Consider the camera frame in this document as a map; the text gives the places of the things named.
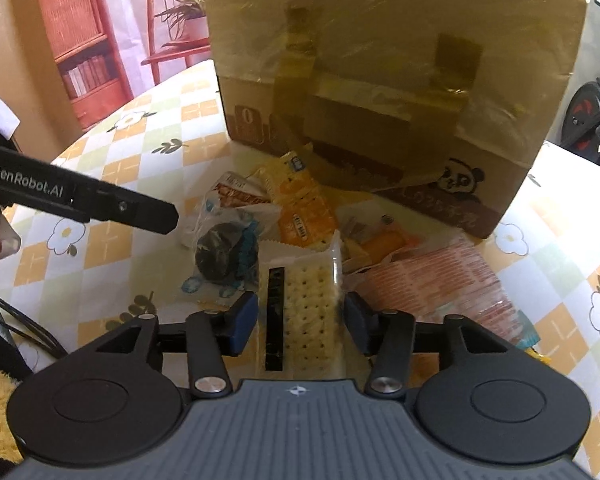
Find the bookshelf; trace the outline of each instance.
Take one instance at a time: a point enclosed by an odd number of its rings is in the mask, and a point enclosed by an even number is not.
[[[80,126],[133,98],[104,0],[38,0],[51,51]]]

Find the snack pile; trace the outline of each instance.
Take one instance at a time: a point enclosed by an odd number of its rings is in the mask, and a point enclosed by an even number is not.
[[[538,342],[465,235],[416,236],[372,195],[321,186],[295,152],[222,175],[180,235],[192,249],[189,300],[229,306],[257,291],[259,378],[351,376],[340,319],[350,290],[378,310],[427,322],[463,314],[521,348]]]

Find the metal pivot bolt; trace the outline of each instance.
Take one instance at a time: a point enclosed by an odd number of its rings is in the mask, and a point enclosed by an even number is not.
[[[218,394],[226,388],[226,381],[222,377],[202,377],[194,383],[194,386],[206,394]]]
[[[402,383],[392,377],[376,377],[370,386],[379,394],[394,394],[402,388]]]

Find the checkered tablecloth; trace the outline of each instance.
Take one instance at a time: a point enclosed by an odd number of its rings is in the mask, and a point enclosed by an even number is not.
[[[248,174],[265,159],[229,142],[208,61],[134,99],[55,163],[173,202],[186,215],[223,172]],[[378,200],[411,232],[447,229]],[[193,262],[177,231],[83,225],[20,206],[6,214],[23,243],[0,262],[0,296],[69,350],[148,304],[161,322],[182,321],[197,309],[180,291]],[[540,351],[589,397],[594,416],[576,460],[600,478],[600,168],[545,144],[502,222],[478,248],[536,326]],[[23,342],[20,348],[34,368],[48,364],[41,351]],[[176,381],[183,364],[177,359],[165,361]],[[232,360],[230,371],[248,374],[252,359],[247,352]]]

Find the pink snack package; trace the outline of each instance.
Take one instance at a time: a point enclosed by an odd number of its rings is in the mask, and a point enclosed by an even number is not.
[[[344,287],[376,310],[394,308],[433,323],[462,314],[513,344],[525,337],[517,308],[464,236],[442,249],[344,276]]]

